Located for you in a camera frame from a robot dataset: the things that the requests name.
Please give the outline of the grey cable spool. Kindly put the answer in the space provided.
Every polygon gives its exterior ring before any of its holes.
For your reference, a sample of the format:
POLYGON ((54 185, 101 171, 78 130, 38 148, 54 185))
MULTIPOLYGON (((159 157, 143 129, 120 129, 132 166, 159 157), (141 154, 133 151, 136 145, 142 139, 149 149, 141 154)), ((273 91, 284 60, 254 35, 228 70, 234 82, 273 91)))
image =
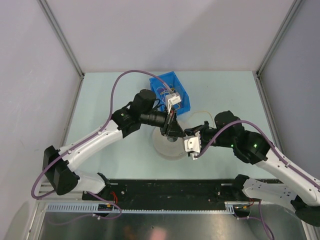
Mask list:
POLYGON ((175 161, 187 156, 184 140, 180 137, 167 137, 156 127, 152 132, 152 143, 156 152, 164 159, 175 161))

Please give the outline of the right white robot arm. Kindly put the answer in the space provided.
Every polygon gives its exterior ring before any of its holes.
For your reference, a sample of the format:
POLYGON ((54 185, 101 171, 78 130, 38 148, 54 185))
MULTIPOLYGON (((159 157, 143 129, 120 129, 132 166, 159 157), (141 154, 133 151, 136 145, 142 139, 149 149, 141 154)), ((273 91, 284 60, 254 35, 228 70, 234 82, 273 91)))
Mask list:
POLYGON ((259 199, 292 211, 300 220, 314 227, 320 225, 320 181, 289 160, 255 124, 241 120, 231 111, 218 113, 215 127, 205 121, 185 129, 185 151, 194 160, 209 147, 231 148, 245 164, 272 174, 282 185, 261 182, 239 174, 230 188, 231 196, 259 199))

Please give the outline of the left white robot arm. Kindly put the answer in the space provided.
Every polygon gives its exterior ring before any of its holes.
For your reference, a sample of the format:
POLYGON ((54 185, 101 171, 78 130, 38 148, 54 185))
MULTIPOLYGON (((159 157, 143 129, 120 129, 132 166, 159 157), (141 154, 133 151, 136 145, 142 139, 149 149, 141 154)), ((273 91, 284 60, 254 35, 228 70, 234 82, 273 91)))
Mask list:
POLYGON ((158 127, 164 137, 185 137, 174 109, 174 105, 181 102, 180 95, 176 92, 168 94, 163 111, 155 104, 157 100, 153 91, 143 89, 126 106, 112 113, 107 123, 94 132, 59 149, 52 145, 47 147, 44 150, 43 170, 53 191, 62 196, 73 190, 80 190, 91 192, 98 199, 105 200, 111 193, 107 178, 102 173, 78 171, 78 167, 85 160, 108 145, 138 131, 141 125, 158 127))

